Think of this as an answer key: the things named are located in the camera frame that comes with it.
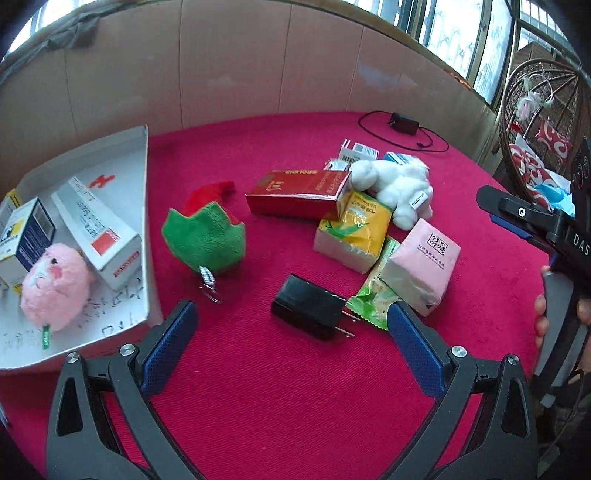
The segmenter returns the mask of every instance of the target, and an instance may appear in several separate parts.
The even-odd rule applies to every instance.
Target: cardboard
[[[350,173],[274,170],[246,194],[252,213],[338,220],[351,193]]]
[[[138,342],[150,326],[163,321],[148,231],[147,154],[148,128],[136,127],[54,158],[25,175],[17,186],[23,200],[39,196],[43,202],[56,226],[54,243],[77,248],[50,198],[76,176],[139,234],[141,269],[116,291],[98,277],[81,314],[63,330],[51,334],[47,350],[41,346],[41,330],[20,309],[19,296],[12,290],[4,292],[0,296],[0,374],[59,370],[71,351],[87,358],[107,355],[125,343]]]

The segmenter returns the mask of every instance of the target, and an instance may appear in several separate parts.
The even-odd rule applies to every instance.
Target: label
[[[414,197],[411,197],[409,202],[410,202],[410,206],[413,207],[413,209],[418,210],[420,208],[420,206],[425,203],[427,200],[429,199],[429,197],[427,196],[427,194],[424,191],[420,191],[417,194],[415,194]]]
[[[131,257],[129,257],[129,258],[128,258],[128,259],[127,259],[127,260],[126,260],[124,263],[123,263],[123,265],[121,265],[121,266],[120,266],[120,267],[119,267],[119,268],[118,268],[118,269],[117,269],[117,270],[116,270],[116,271],[113,273],[113,276],[114,276],[115,278],[119,277],[119,275],[121,275],[121,274],[122,274],[122,273],[125,271],[125,269],[131,265],[131,262],[133,262],[134,260],[136,260],[136,259],[138,259],[138,258],[139,258],[139,250],[136,250],[136,251],[135,251],[135,252],[134,252],[134,253],[131,255]]]
[[[49,348],[49,325],[43,327],[43,349]]]
[[[367,145],[362,145],[360,143],[356,143],[353,146],[353,151],[357,153],[361,153],[363,155],[367,155],[368,157],[378,158],[378,151],[375,148],[368,147]]]

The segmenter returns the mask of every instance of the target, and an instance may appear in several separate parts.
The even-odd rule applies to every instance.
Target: snack box
[[[351,194],[350,173],[274,170],[246,194],[252,213],[338,220]]]
[[[367,273],[379,258],[392,210],[361,192],[353,192],[340,220],[322,220],[314,250],[345,267]]]
[[[426,317],[441,303],[459,256],[460,246],[421,218],[390,256],[381,278]]]

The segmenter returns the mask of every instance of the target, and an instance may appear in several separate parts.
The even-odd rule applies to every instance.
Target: blue and white box
[[[427,167],[420,158],[415,157],[414,155],[408,155],[406,153],[386,152],[384,155],[384,160],[392,161],[398,165],[412,165],[414,167],[424,167],[429,169],[429,167]]]
[[[0,277],[22,292],[22,281],[53,242],[56,227],[39,198],[12,212],[0,236]]]

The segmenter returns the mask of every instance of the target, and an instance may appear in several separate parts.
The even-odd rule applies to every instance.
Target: sticker
[[[428,196],[424,191],[418,192],[414,197],[408,201],[413,209],[418,210],[420,206],[428,200]]]
[[[43,349],[49,348],[49,325],[43,327]]]

